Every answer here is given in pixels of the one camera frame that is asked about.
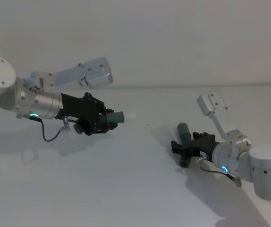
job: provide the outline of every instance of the white table surface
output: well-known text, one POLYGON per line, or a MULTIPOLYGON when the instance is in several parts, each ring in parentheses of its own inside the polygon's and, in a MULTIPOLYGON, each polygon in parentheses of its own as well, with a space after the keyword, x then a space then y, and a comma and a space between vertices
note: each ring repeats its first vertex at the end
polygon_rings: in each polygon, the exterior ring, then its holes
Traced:
MULTIPOLYGON (((271 226, 271 203, 251 183, 237 188, 195 161, 181 169, 171 153, 180 122, 222 141, 196 103, 213 89, 253 146, 271 143, 271 86, 90 91, 136 120, 103 135, 64 132, 51 143, 39 123, 0 109, 0 227, 271 226)), ((62 124, 44 122, 49 138, 62 124)))

